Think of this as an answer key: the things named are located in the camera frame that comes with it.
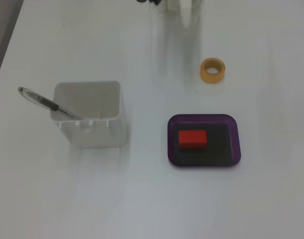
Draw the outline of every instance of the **white pen holder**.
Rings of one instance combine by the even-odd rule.
[[[51,111],[51,118],[79,148],[119,147],[127,142],[127,122],[119,82],[59,83],[53,101],[83,120]]]

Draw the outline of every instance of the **red block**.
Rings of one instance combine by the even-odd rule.
[[[206,148],[205,130],[180,130],[178,132],[179,148]]]

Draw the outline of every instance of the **white table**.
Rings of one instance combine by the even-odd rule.
[[[217,85],[179,59],[158,70],[148,3],[25,0],[0,70],[0,239],[304,238],[304,0],[207,0],[202,13],[194,59],[225,62]],[[106,80],[122,84],[121,149],[70,146],[17,92]],[[241,162],[173,167],[179,113],[234,117]]]

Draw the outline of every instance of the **yellow tape roll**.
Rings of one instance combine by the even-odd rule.
[[[218,72],[216,74],[208,73],[208,68],[215,68]],[[203,81],[215,84],[224,78],[225,64],[217,58],[207,58],[201,64],[200,77]]]

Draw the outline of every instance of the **pen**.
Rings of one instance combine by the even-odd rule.
[[[18,87],[18,91],[23,97],[38,106],[60,113],[71,120],[83,120],[81,117],[75,115],[74,113],[68,110],[65,110],[63,107],[57,105],[55,102],[48,100],[47,98],[33,92],[30,89]]]

